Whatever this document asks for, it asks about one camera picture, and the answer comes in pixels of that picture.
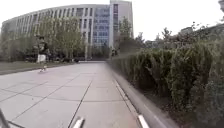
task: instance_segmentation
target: person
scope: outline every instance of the person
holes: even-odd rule
[[[47,70],[46,59],[47,55],[49,54],[48,44],[44,41],[44,37],[39,37],[40,43],[38,44],[38,58],[37,63],[41,64],[40,72]]]

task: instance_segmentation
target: building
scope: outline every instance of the building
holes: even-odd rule
[[[39,24],[45,15],[52,19],[76,17],[86,43],[96,46],[106,44],[113,47],[114,39],[118,35],[119,21],[122,21],[124,17],[133,26],[132,3],[110,0],[108,5],[69,5],[27,13],[4,21],[2,29],[8,26],[8,31],[29,35],[31,26]]]
[[[219,0],[221,10],[224,12],[224,0]]]
[[[189,34],[193,32],[193,28],[192,27],[187,27],[187,28],[183,28],[180,30],[179,34]]]

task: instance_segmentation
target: lawn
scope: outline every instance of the lawn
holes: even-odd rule
[[[49,63],[48,67],[63,66],[69,63]],[[0,62],[0,75],[29,71],[40,68],[40,64],[29,62]]]

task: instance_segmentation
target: paved path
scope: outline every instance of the paved path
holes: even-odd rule
[[[26,128],[137,128],[133,106],[105,63],[83,63],[0,76],[0,107]]]

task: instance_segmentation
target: white object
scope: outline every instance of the white object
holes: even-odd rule
[[[75,126],[73,128],[81,128],[82,124],[84,122],[84,118],[80,118],[76,121]]]
[[[142,125],[142,128],[150,128],[147,122],[145,121],[145,118],[142,115],[138,116],[139,122]]]
[[[37,63],[45,62],[45,61],[46,61],[46,55],[39,54],[37,58]]]

